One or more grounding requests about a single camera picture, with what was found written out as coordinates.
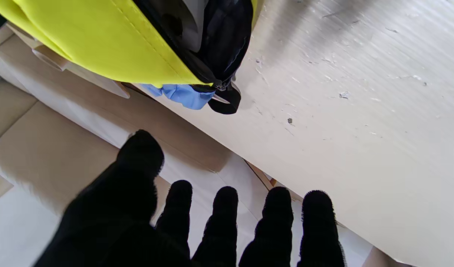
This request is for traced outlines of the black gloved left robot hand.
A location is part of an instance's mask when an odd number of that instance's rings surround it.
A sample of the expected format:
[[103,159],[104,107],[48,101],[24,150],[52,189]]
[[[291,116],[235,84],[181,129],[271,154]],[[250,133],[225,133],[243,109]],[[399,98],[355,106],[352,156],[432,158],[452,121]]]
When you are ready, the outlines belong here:
[[135,132],[116,160],[68,204],[36,267],[288,267],[293,249],[293,209],[285,187],[265,199],[254,239],[237,262],[238,193],[217,191],[200,245],[190,255],[193,187],[175,181],[155,225],[154,183],[163,151],[145,130]]

